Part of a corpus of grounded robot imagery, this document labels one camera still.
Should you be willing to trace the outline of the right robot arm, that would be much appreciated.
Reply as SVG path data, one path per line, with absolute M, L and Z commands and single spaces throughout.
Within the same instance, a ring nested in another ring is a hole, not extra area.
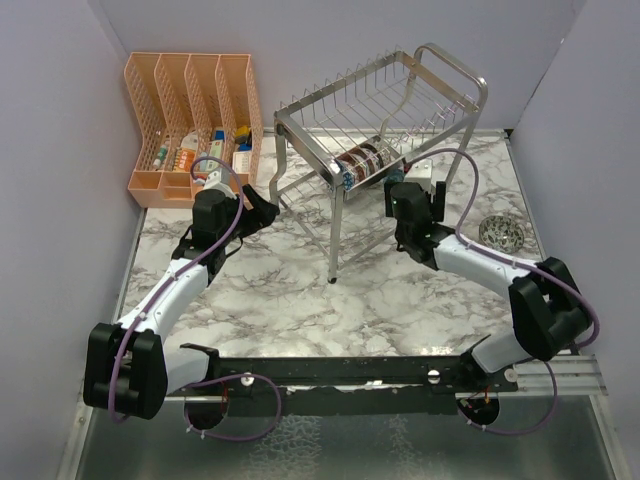
M 512 326 L 480 340 L 461 355 L 459 378 L 481 391 L 499 370 L 528 359 L 549 361 L 594 323 L 567 266 L 507 258 L 478 247 L 441 223 L 446 186 L 431 195 L 415 182 L 384 186 L 386 215 L 396 220 L 397 249 L 435 271 L 445 271 L 491 290 L 509 302 Z

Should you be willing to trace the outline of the blue floral bowl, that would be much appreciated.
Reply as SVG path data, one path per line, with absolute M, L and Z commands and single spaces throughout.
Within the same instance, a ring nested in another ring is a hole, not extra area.
M 395 169 L 392 170 L 386 177 L 384 180 L 385 184 L 395 184 L 395 183 L 400 183 L 403 182 L 405 178 L 405 172 L 403 169 Z

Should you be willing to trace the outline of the blue triangle pattern bowl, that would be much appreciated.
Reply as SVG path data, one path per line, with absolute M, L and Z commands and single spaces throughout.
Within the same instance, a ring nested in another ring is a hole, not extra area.
M 358 182 L 357 174 L 352 170 L 344 170 L 341 172 L 342 185 L 345 192 L 350 191 Z

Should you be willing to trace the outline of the pink dotted pattern bowl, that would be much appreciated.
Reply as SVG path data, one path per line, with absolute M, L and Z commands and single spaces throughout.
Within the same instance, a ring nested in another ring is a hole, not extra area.
M 367 150 L 356 149 L 350 154 L 350 157 L 353 161 L 354 182 L 359 183 L 371 174 L 374 164 L 371 162 Z

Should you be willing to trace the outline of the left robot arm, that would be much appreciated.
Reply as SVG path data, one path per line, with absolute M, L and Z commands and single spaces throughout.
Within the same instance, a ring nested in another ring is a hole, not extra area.
M 166 354 L 163 344 L 187 307 L 224 265 L 229 243 L 270 226 L 280 210 L 250 185 L 241 194 L 222 187 L 201 190 L 192 223 L 171 254 L 166 272 L 129 313 L 89 334 L 84 374 L 86 405 L 126 417 L 153 418 L 165 397 L 183 387 L 206 395 L 220 385 L 221 371 L 203 349 Z

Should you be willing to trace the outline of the red diamond pattern bowl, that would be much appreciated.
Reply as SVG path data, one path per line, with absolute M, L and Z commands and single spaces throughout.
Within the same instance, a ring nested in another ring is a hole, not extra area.
M 345 152 L 344 154 L 335 158 L 342 171 L 351 171 L 354 175 L 363 172 L 362 158 L 358 155 Z

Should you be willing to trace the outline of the brown geometric pattern bowl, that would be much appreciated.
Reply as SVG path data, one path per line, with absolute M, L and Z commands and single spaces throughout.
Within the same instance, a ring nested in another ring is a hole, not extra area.
M 385 166 L 384 158 L 376 146 L 365 143 L 362 149 L 367 152 L 367 165 L 370 173 L 375 173 Z

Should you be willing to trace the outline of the stainless steel dish rack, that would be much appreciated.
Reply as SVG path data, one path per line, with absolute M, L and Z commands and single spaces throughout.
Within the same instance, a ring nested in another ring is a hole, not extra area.
M 350 233 L 346 204 L 452 136 L 466 149 L 487 99 L 488 84 L 480 73 L 439 45 L 426 43 L 412 53 L 396 49 L 378 55 L 275 111 L 270 199 L 286 210 L 326 200 L 324 232 L 306 211 L 292 215 L 327 259 L 330 283 L 390 236 L 373 228 Z M 385 166 L 345 192 L 335 158 L 365 143 L 377 147 Z

